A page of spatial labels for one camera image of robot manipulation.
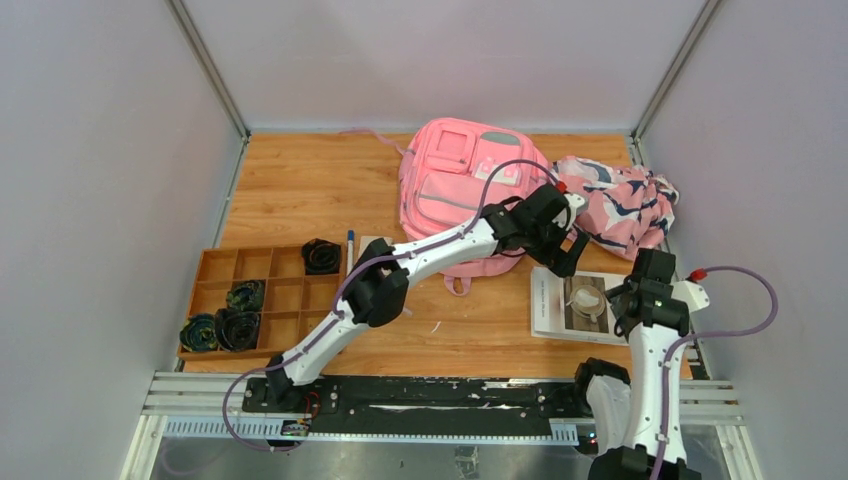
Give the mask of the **pink student backpack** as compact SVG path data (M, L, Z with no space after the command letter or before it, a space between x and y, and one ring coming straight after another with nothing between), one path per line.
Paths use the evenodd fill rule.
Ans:
M524 134L437 118L413 137L399 167L399 224L409 241L441 233L486 204L525 198L550 180L550 162Z

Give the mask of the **white coffee cover book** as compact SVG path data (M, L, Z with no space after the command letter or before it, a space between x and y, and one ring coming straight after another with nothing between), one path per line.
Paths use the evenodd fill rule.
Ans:
M605 292L623 283L619 274L577 271L560 278L535 267L531 273L531 334L534 337L624 345Z

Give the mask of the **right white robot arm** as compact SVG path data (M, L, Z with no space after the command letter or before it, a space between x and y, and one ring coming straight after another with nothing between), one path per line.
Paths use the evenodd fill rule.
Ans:
M598 453L591 479L699 479L680 432L680 370L690 310L674 282L676 258L642 249L623 283L605 294L626 340L632 367L589 358L576 372L571 403L594 418Z

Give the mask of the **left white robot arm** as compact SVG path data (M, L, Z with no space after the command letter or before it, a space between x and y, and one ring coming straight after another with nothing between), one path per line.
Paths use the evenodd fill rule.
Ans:
M562 244L586 207L586 199L568 192L564 183L546 183L525 198L482 203L469 220L422 240L372 242L318 326L264 368L268 400L283 413L298 411L306 400L306 386L324 367L365 331L395 320L408 291L434 274L523 252L560 278L572 276L588 237L578 234L568 250Z

